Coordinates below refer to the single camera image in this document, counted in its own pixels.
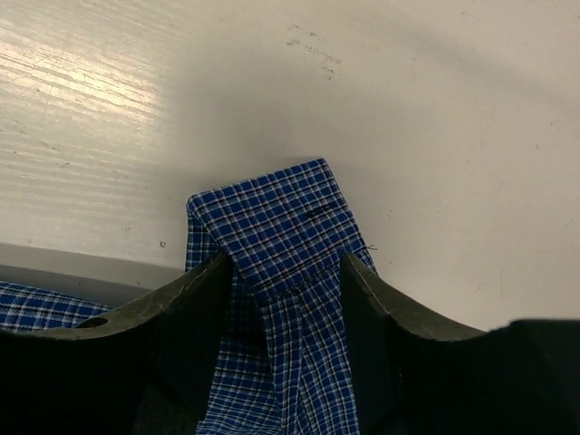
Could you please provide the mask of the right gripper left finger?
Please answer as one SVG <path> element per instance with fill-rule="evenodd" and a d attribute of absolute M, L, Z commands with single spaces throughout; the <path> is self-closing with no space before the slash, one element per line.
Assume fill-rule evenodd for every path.
<path fill-rule="evenodd" d="M 192 434 L 230 300 L 217 255 L 73 328 L 1 335 L 4 434 Z"/>

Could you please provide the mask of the blue checked long sleeve shirt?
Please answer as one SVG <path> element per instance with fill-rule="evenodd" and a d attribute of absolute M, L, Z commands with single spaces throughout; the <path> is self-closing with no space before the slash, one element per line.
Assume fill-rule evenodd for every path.
<path fill-rule="evenodd" d="M 327 163 L 199 193 L 187 212 L 185 274 L 217 255 L 232 265 L 208 408 L 192 434 L 359 433 L 339 275 L 343 254 L 372 258 Z M 73 328 L 116 308 L 3 282 L 1 335 Z"/>

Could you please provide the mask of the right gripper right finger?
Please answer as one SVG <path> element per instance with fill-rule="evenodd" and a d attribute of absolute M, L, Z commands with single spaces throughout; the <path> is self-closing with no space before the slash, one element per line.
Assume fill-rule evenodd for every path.
<path fill-rule="evenodd" d="M 382 281 L 352 254 L 340 289 L 364 434 L 576 434 L 579 323 L 484 332 Z"/>

